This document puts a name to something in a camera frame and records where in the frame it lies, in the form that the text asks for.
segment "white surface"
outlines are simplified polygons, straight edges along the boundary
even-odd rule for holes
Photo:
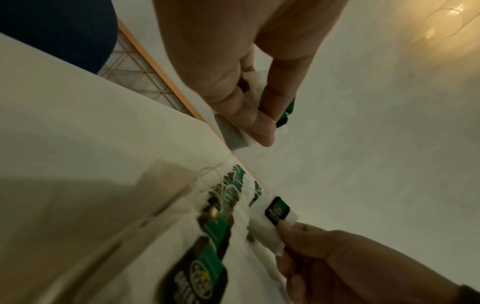
[[[438,45],[413,43],[441,2],[351,1],[298,92],[287,136],[238,156],[300,220],[363,234],[480,288],[480,19]],[[114,5],[216,130],[169,63],[151,1]],[[257,56],[258,70],[268,65]]]
[[[0,45],[0,302],[9,303],[231,154],[205,123],[1,34]],[[142,174],[145,187],[132,189]]]

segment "hand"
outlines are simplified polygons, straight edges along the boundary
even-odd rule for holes
[[[215,111],[264,146],[347,0],[154,0],[176,72]],[[260,111],[237,86],[254,43],[273,57]]]
[[[277,268],[294,304],[447,304],[459,286],[417,261],[344,231],[278,226],[286,247]]]

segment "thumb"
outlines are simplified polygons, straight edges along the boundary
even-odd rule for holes
[[[282,221],[278,222],[277,230],[286,247],[304,256],[327,259],[336,248],[335,235],[328,231],[305,231]]]

